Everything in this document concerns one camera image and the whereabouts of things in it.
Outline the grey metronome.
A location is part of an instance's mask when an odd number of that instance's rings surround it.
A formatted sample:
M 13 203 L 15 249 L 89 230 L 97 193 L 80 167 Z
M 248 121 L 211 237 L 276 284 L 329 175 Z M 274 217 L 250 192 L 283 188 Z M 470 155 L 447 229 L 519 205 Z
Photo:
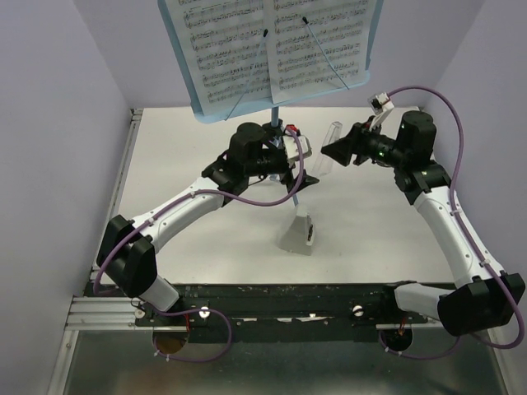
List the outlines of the grey metronome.
M 310 256 L 315 242 L 315 224 L 306 204 L 299 203 L 282 223 L 277 246 L 288 253 Z

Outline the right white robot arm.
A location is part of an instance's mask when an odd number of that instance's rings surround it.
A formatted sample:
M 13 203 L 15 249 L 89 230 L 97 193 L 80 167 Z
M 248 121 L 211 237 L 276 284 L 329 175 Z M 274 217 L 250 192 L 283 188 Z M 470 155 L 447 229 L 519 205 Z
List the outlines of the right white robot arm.
M 378 304 L 380 316 L 395 323 L 407 313 L 421 314 L 458 337 L 508 324 L 525 282 L 503 269 L 469 224 L 450 176 L 432 158 L 435 138 L 432 116 L 411 110 L 403 114 L 396 138 L 381 134 L 369 118 L 321 152 L 342 166 L 371 160 L 393 169 L 395 184 L 431 229 L 452 273 L 452 291 L 415 281 L 389 285 Z

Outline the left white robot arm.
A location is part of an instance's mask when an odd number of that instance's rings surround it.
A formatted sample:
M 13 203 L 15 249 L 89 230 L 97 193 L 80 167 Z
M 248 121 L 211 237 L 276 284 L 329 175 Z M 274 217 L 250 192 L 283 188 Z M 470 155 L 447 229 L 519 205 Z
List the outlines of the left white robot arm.
M 182 230 L 231 201 L 277 206 L 316 184 L 305 171 L 311 154 L 309 139 L 293 125 L 242 123 L 228 148 L 182 193 L 133 219 L 117 215 L 108 222 L 96 257 L 94 293 L 101 294 L 100 281 L 107 275 L 127 297 L 152 306 L 162 323 L 177 323 L 183 313 L 180 294 L 159 274 L 157 254 Z M 258 202 L 241 196 L 250 179 L 273 174 L 287 188 L 284 197 Z

